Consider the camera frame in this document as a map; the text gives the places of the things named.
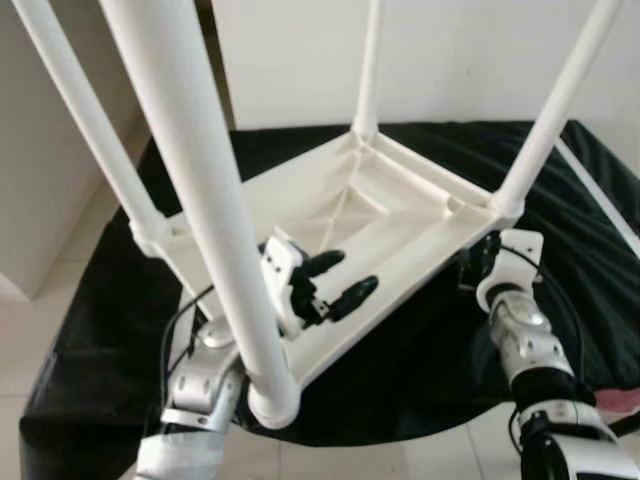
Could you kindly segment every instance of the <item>black fabric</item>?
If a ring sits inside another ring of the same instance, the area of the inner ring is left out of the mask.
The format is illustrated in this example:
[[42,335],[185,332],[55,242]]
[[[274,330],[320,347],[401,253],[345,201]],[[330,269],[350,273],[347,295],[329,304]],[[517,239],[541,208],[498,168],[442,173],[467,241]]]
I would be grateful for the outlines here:
[[[531,124],[389,125],[383,132],[488,190],[497,188]],[[243,179],[322,144],[345,127],[234,132]],[[589,132],[570,122],[563,139],[636,231],[640,182]],[[180,210],[159,154],[141,177],[165,214]],[[570,168],[551,155],[518,227],[545,236],[543,263],[565,286],[585,338],[586,382],[640,386],[640,262]],[[361,445],[419,437],[468,421],[508,398],[486,325],[471,294],[443,270],[304,392],[297,420],[266,431],[308,445]],[[25,478],[116,478],[135,459],[158,398],[158,354],[180,287],[137,249],[119,212],[106,227],[21,420]],[[545,283],[536,298],[575,365],[575,330]]]

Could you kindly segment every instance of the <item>tiled floor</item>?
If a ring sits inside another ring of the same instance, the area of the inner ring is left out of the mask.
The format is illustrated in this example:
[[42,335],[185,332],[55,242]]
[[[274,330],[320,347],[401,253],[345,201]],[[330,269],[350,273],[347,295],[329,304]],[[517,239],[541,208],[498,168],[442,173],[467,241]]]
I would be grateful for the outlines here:
[[[104,223],[116,209],[102,186],[31,303],[0,304],[0,478],[19,478],[17,421],[30,386],[69,305]],[[427,438],[363,448],[311,449],[234,428],[225,444],[222,480],[519,478],[501,405],[467,425]],[[640,437],[624,439],[640,461]],[[133,478],[132,471],[122,477]]]

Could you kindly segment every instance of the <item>wire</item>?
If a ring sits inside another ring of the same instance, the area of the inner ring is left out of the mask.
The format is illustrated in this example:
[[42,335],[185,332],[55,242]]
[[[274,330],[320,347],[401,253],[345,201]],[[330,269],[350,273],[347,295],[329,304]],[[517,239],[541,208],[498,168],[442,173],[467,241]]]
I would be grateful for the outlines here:
[[513,412],[511,412],[511,416],[509,417],[509,423],[507,423],[507,431],[509,432],[509,439],[511,440],[511,445],[513,445],[513,449],[518,452],[518,455],[522,455],[522,447],[516,441],[516,436],[513,433],[513,423],[516,419],[516,415],[518,414],[518,407],[513,407]]
[[560,285],[560,282],[558,282],[555,279],[555,277],[551,274],[551,272],[547,270],[542,264],[537,265],[533,260],[531,260],[522,252],[519,252],[515,248],[501,245],[500,249],[513,253],[514,255],[520,257],[522,260],[527,262],[533,268],[535,268],[536,271],[539,271],[542,274],[543,278],[549,281],[549,284],[556,291],[556,293],[560,295],[562,301],[564,302],[565,306],[569,310],[571,321],[573,322],[573,328],[576,333],[577,377],[580,379],[581,382],[584,382],[584,336],[582,335],[582,325],[580,324],[580,315],[576,311],[573,305],[573,302],[571,301],[567,293],[564,291],[564,289]]
[[184,356],[189,351],[189,346],[187,346],[181,353],[178,355],[178,358],[171,365],[169,370],[166,370],[166,352],[167,352],[167,342],[169,340],[169,332],[173,329],[176,322],[189,311],[196,303],[202,300],[207,294],[211,293],[213,290],[213,285],[209,285],[207,288],[202,290],[198,295],[193,297],[190,301],[188,301],[184,307],[178,310],[173,317],[167,322],[164,327],[164,332],[162,333],[162,340],[160,343],[160,409],[162,409],[167,401],[167,377],[173,373],[173,370],[176,368],[180,360],[184,358]]

